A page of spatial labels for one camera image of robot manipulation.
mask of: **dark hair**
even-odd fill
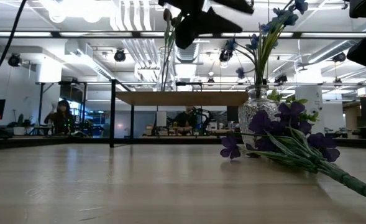
[[[57,113],[62,113],[62,111],[60,110],[61,106],[66,107],[66,110],[65,110],[66,115],[71,115],[71,107],[67,100],[61,100],[57,103]]]

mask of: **person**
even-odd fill
[[[67,100],[61,100],[57,103],[57,110],[54,113],[52,111],[45,118],[45,123],[48,124],[49,120],[52,121],[54,125],[54,134],[63,135],[71,134],[74,132],[74,120],[71,114],[70,104]]]
[[[197,117],[193,113],[193,108],[194,106],[186,106],[185,111],[176,116],[175,122],[177,122],[179,132],[188,133],[196,126]]]

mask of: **table surface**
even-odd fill
[[[0,223],[366,224],[366,198],[218,145],[68,144],[0,150]],[[337,164],[366,182],[366,149]]]

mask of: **wooden shelf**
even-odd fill
[[[134,91],[116,92],[116,98],[136,106],[240,106],[246,92]]]

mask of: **black cable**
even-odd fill
[[[3,63],[3,60],[6,58],[6,55],[7,55],[7,52],[9,51],[9,48],[10,48],[10,45],[11,45],[11,42],[13,40],[13,37],[14,37],[14,33],[16,32],[16,29],[17,29],[17,25],[19,23],[19,20],[20,20],[20,16],[21,16],[21,13],[22,13],[22,10],[24,9],[24,6],[25,6],[25,3],[27,2],[27,0],[22,0],[21,1],[21,5],[20,5],[20,8],[19,10],[17,11],[17,15],[16,15],[16,19],[14,20],[14,23],[13,23],[13,27],[12,27],[12,30],[11,30],[11,33],[10,33],[10,37],[9,37],[9,40],[7,41],[7,44],[4,48],[4,51],[2,53],[2,56],[0,58],[0,68],[1,68],[1,65]]]

